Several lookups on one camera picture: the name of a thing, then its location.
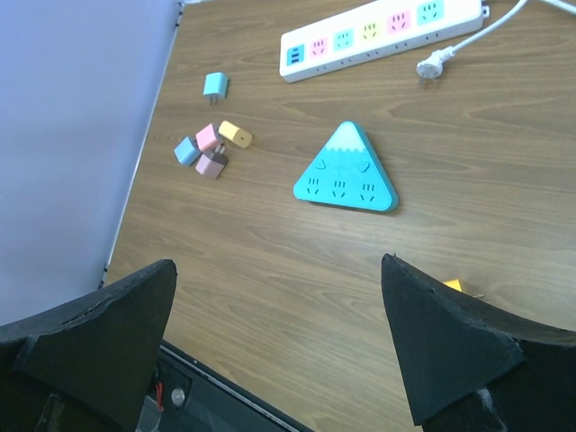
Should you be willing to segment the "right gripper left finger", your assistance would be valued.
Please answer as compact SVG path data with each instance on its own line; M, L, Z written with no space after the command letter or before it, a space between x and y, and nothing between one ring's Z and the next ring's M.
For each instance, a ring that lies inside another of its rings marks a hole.
M1 327L3 431L133 431L176 291L161 259Z

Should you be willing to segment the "pink charger plug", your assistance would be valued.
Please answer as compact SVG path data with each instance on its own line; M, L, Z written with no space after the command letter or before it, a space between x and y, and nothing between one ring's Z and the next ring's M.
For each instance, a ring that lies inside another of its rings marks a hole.
M225 150L224 145L219 145L215 149L202 153L195 165L195 170L202 176L211 179L218 178L229 162Z

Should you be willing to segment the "teal triangular block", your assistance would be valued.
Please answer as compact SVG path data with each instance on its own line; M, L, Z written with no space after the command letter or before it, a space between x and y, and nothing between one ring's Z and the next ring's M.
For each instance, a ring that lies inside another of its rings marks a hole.
M392 181L364 129L342 122L292 189L295 198L371 212L399 204Z

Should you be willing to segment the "salmon charger plug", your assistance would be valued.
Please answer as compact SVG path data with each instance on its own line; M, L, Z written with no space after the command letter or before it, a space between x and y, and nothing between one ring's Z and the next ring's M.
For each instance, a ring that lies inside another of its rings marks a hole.
M211 122L196 132L195 141L198 149L205 152L221 145L223 137L219 134L217 125Z

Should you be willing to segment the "blue charger plug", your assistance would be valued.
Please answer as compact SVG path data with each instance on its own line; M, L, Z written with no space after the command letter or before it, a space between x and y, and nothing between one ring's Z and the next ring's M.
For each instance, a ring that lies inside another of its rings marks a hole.
M195 139L184 137L174 148L174 154L179 164L189 167L200 157L202 152L199 150Z

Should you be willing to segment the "white power strip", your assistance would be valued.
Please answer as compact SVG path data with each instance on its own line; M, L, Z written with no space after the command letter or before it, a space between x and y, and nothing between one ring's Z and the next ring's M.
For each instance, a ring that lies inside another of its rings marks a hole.
M288 83L478 31L481 0L373 1L284 33L279 73Z

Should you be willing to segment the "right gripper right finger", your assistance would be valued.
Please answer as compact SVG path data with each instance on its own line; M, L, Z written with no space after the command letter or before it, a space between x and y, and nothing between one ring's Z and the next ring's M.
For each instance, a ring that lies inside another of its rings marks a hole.
M458 292L397 256L382 297L415 425L573 431L575 334Z

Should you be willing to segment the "yellow cube socket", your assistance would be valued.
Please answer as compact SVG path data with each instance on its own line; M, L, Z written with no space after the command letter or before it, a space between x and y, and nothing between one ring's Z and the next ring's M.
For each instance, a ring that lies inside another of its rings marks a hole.
M444 281L444 285L460 292L460 293L467 293L469 294L465 289L464 289L464 284L460 279L452 279L449 281ZM473 298L476 299L483 299L484 295L483 294L472 294Z

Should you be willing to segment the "yellow charger plug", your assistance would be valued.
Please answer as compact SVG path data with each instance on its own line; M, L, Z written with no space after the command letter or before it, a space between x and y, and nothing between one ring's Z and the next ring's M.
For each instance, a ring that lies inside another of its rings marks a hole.
M218 132L224 139L243 149L248 148L253 140L251 133L230 121L223 121L218 128Z

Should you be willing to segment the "teal charger plug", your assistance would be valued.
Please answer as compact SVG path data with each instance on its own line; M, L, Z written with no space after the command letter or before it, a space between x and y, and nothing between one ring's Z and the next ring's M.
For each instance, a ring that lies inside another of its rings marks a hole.
M203 96L210 104L216 104L227 95L229 78L222 72L212 72L205 76Z

